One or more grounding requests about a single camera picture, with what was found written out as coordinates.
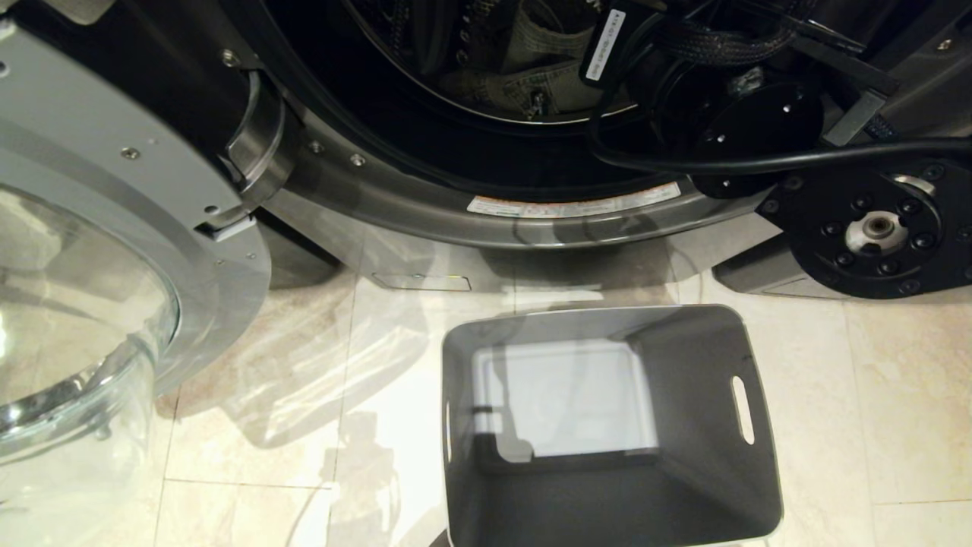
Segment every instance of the black cable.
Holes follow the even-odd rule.
[[[854,164],[872,162],[902,155],[961,155],[972,156],[972,139],[969,138],[923,138],[905,139],[891,142],[879,142],[845,146],[843,148],[813,149],[788,154],[771,156],[757,156],[738,160],[693,160],[691,158],[671,158],[651,155],[631,154],[612,150],[601,140],[601,118],[617,94],[621,82],[646,56],[653,46],[648,44],[642,48],[631,62],[627,59],[631,55],[638,41],[651,32],[658,21],[646,19],[638,29],[632,33],[632,40],[626,44],[619,58],[622,67],[612,75],[601,95],[601,100],[591,113],[587,123],[587,144],[591,152],[606,164],[616,165],[638,171],[669,171],[685,174],[723,174],[744,175],[788,171],[809,167],[823,167],[837,164]]]

